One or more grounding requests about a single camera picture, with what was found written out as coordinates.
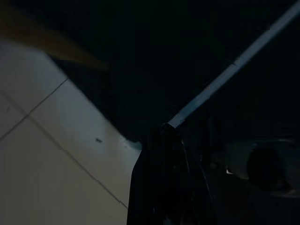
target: white tile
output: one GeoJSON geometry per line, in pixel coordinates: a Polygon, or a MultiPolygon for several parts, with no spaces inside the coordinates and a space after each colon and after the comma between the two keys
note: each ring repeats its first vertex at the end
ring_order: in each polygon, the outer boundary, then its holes
{"type": "Polygon", "coordinates": [[[22,118],[23,115],[0,93],[0,138],[22,118]]]}
{"type": "Polygon", "coordinates": [[[35,119],[97,180],[128,206],[131,172],[139,156],[70,82],[33,111],[35,119]]]}
{"type": "Polygon", "coordinates": [[[30,121],[0,142],[2,225],[125,225],[127,209],[30,121]]]}
{"type": "Polygon", "coordinates": [[[0,41],[0,90],[29,113],[66,79],[43,52],[0,41]]]}

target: black fabric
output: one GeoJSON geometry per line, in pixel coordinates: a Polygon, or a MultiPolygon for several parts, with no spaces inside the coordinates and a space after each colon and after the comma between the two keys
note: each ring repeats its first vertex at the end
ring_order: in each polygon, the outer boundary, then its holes
{"type": "Polygon", "coordinates": [[[168,124],[148,135],[132,172],[127,225],[217,224],[201,166],[168,124]]]}
{"type": "Polygon", "coordinates": [[[199,94],[295,0],[14,2],[112,65],[109,96],[73,66],[65,72],[125,137],[138,141],[199,94]]]}

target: small mark on wall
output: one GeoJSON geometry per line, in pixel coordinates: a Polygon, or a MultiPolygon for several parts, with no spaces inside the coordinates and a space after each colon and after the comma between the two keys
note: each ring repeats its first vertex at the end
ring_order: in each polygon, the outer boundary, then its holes
{"type": "Polygon", "coordinates": [[[100,138],[96,138],[96,142],[101,144],[103,141],[100,138]]]}

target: tiled wall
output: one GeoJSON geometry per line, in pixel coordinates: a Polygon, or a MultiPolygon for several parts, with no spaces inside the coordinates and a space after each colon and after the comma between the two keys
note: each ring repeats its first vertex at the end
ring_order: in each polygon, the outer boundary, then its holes
{"type": "Polygon", "coordinates": [[[140,154],[38,50],[0,41],[0,223],[125,225],[140,154]]]}

